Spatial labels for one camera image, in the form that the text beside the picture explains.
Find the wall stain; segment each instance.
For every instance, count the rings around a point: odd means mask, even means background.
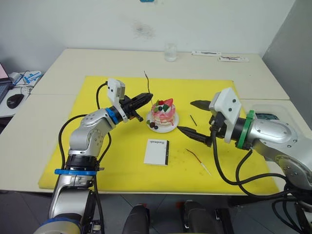
[[[152,39],[155,37],[153,28],[147,24],[135,22],[132,28],[136,38]]]

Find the white wall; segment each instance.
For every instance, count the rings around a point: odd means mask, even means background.
[[[0,61],[45,71],[66,47],[263,55],[294,0],[0,0]]]
[[[312,1],[297,0],[263,60],[312,129]]]

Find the robotic arm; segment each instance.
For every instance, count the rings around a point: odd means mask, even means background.
[[[47,220],[35,234],[80,234],[100,229],[93,221],[96,194],[96,174],[104,154],[97,160],[104,137],[121,122],[136,117],[136,110],[147,104],[153,94],[142,93],[134,98],[125,96],[125,84],[108,79],[107,96],[113,106],[86,115],[70,137],[70,149],[65,167],[58,174]]]
[[[247,118],[239,118],[241,103],[231,88],[215,94],[210,101],[193,101],[192,105],[212,112],[209,121],[210,136],[194,129],[178,127],[188,137],[211,147],[213,136],[229,143],[234,140],[239,149],[254,149],[267,161],[274,161],[283,170],[287,185],[298,199],[299,210],[305,216],[305,226],[311,230],[312,212],[312,141],[297,132],[288,123],[279,120],[256,119],[250,111]]]

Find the laptop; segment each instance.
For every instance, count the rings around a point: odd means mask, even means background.
[[[0,103],[4,99],[5,95],[8,93],[12,82],[4,70],[2,64],[0,63]]]

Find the white plate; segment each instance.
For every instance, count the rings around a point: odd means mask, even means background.
[[[152,112],[149,112],[146,116],[146,121],[150,121],[150,122],[153,122],[153,119],[152,119]],[[153,130],[154,132],[157,132],[157,133],[168,133],[168,132],[171,132],[173,129],[175,129],[177,127],[177,125],[179,124],[179,115],[177,114],[177,112],[175,112],[175,121],[174,121],[174,124],[171,125],[171,124],[168,124],[168,125],[158,125],[158,128],[155,129],[155,128],[151,128],[150,125],[148,125],[145,121],[145,124],[146,126]]]

